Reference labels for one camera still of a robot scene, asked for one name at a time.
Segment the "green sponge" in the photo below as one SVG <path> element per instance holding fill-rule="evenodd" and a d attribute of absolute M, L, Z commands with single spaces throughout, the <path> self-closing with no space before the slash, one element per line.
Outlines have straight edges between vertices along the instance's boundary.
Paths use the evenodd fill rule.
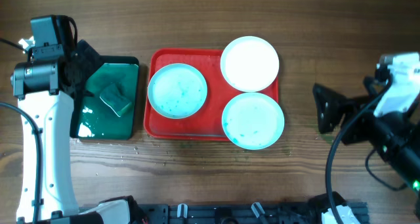
<path fill-rule="evenodd" d="M 108 106 L 118 117 L 122 117 L 132 107 L 133 103 L 121 94 L 116 84 L 105 87 L 99 94 L 100 100 Z"/>

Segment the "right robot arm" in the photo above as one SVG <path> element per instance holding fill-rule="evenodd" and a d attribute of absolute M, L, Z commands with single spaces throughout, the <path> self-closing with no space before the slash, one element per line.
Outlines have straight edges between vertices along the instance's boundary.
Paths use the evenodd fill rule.
<path fill-rule="evenodd" d="M 399 187 L 388 189 L 400 191 L 411 189 L 419 193 L 419 124 L 410 122 L 410 117 L 418 105 L 411 103 L 402 112 L 381 112 L 375 115 L 379 103 L 391 91 L 394 81 L 391 78 L 378 81 L 366 77 L 364 85 L 368 94 L 350 99 L 318 83 L 312 92 L 318 113 L 318 129 L 321 134 L 332 132 L 337 125 L 341 127 L 332 142 L 325 165 L 325 189 L 328 206 L 334 220 L 342 223 L 333 194 L 331 173 L 335 153 L 340 143 L 350 145 L 368 141 L 372 144 L 372 153 L 378 153 L 402 178 Z"/>

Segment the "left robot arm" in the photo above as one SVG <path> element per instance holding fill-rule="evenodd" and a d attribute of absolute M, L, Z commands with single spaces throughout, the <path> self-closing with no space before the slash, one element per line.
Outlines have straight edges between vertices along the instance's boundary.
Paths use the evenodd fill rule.
<path fill-rule="evenodd" d="M 31 20 L 28 58 L 10 77 L 22 119 L 23 180 L 18 223 L 135 223 L 141 212 L 132 196 L 111 198 L 82 211 L 70 169 L 70 131 L 75 106 L 87 96 L 85 82 L 103 64 L 77 38 L 73 18 Z"/>

